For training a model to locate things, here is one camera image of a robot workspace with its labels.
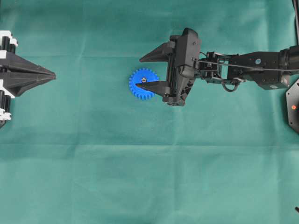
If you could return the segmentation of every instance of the robotic arm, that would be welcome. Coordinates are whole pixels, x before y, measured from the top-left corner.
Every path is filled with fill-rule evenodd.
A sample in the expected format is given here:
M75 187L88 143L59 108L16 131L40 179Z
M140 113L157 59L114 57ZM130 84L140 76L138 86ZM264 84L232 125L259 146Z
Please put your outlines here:
M17 56L17 46L10 31L0 31L0 128L11 120L12 99L56 79L54 72Z
M140 59L140 62L167 62L166 81L137 86L162 96L168 105L184 106L197 78L234 92L246 81L254 81L265 90L288 88L290 76L299 73L299 45L280 52L245 55L207 52L200 59L200 44L198 34L189 28L182 35L171 36L169 42ZM223 66L229 66L227 78L221 73Z

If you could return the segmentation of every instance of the green fabric surface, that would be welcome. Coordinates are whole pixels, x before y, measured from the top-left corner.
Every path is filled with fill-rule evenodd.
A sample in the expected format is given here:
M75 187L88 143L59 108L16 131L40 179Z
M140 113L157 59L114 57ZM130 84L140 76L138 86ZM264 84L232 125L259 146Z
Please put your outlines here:
M299 136L285 91L197 80L185 107L140 101L138 59L196 30L201 51L296 44L290 0L3 0L17 54L57 74L0 131L1 224L293 224Z

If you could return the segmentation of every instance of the table surface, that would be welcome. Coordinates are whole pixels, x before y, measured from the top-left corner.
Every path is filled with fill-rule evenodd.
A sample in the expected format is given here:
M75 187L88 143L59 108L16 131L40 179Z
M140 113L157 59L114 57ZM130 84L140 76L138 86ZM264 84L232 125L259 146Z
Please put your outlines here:
M185 27L201 51L296 44L282 0L2 1L17 54L57 74L13 101L0 133L0 223L291 224L299 136L285 91L197 80L185 107L140 101L138 59Z

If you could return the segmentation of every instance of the black cable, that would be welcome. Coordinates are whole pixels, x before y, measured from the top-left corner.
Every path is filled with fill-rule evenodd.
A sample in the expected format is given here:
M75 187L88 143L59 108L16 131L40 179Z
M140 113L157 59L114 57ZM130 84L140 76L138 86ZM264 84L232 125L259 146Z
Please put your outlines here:
M240 85L240 83L236 83L236 84L234 84L234 88L231 90L231 89L229 89L228 87L226 87L226 85L225 85L224 82L222 82L221 84L222 84L223 88L224 88L227 92L234 92L234 91L236 91L236 90L238 89L239 85Z
M217 63L217 62L208 62L203 61L199 59L193 59L197 62L207 63L207 64L217 64L217 65L224 65L224 66L230 66L230 67L238 67L238 68L245 68L245 69L255 69L260 71L299 71L299 69L265 69L265 68L259 68L259 67L251 67L251 66L245 66L245 65L237 65L237 64L225 64L225 63Z
M205 53L203 53L203 52L200 52L200 54L203 54L204 56L206 56L206 54ZM207 56L206 56L207 57Z

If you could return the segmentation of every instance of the gear teeth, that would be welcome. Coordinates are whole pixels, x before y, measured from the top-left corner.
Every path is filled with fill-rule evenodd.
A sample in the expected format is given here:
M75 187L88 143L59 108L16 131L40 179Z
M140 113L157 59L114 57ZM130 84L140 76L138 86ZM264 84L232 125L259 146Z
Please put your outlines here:
M136 71L133 71L133 73L129 77L129 89L136 98L144 101L147 99L151 99L154 97L154 93L143 90L142 88L139 88L136 86L137 83L141 83L142 78L145 77L149 82L158 81L159 77L157 74L152 70L148 68L140 68Z

